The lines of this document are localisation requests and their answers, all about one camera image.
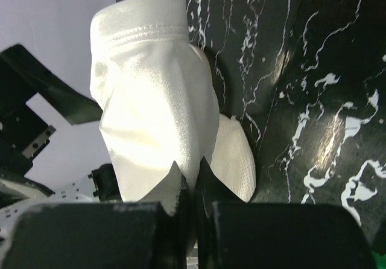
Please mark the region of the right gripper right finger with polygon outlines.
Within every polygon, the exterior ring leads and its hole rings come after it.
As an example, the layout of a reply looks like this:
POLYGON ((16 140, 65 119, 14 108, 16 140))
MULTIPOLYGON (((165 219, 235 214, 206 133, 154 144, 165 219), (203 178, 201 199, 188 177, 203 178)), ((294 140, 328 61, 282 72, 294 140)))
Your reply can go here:
POLYGON ((200 162, 200 268, 375 268, 362 230, 328 204, 245 203, 200 162))

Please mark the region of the white bra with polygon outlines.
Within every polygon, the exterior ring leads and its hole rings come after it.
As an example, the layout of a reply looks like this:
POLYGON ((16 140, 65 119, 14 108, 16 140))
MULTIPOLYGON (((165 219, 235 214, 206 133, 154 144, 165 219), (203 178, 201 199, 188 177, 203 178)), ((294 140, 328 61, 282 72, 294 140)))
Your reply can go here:
POLYGON ((90 24, 90 94, 121 197, 138 201, 177 164, 194 189, 220 111, 204 54, 189 41, 186 0, 124 0, 90 24))

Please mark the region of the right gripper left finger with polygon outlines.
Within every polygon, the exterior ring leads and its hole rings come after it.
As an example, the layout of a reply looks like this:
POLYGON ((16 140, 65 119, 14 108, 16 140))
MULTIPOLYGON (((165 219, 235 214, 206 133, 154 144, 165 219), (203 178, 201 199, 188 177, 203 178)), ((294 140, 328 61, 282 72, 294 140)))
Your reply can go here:
POLYGON ((176 164, 138 201, 35 205, 1 241, 1 267, 185 268, 188 207, 176 164))

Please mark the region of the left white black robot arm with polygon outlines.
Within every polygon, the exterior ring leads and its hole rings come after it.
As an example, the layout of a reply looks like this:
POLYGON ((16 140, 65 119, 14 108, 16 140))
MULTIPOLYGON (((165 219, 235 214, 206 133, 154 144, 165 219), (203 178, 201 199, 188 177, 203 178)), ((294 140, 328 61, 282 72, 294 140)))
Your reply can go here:
POLYGON ((70 125, 98 121, 102 110, 46 68, 23 45, 1 51, 1 240, 29 208, 44 203, 103 203, 121 200, 112 164, 53 191, 26 177, 55 128, 27 102, 39 94, 70 125))

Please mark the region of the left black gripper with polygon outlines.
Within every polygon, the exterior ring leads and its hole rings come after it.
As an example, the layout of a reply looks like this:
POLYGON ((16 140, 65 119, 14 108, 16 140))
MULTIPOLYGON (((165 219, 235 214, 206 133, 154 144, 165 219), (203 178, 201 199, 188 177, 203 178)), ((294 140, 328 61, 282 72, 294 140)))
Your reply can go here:
POLYGON ((102 110, 92 99, 53 74, 24 46, 1 52, 1 169, 24 177, 50 143, 55 128, 27 102, 39 93, 71 125, 99 121, 102 110))

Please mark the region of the white mesh laundry bag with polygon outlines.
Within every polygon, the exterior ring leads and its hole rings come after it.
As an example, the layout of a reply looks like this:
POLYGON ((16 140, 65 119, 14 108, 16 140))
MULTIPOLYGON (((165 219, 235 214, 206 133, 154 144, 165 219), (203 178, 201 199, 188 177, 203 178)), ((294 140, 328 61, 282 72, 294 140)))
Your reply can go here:
POLYGON ((199 162, 205 158, 215 177, 242 201, 256 187, 255 161, 240 123, 220 113, 206 56, 185 45, 180 58, 180 125, 175 128, 175 155, 189 191, 197 187, 199 162))

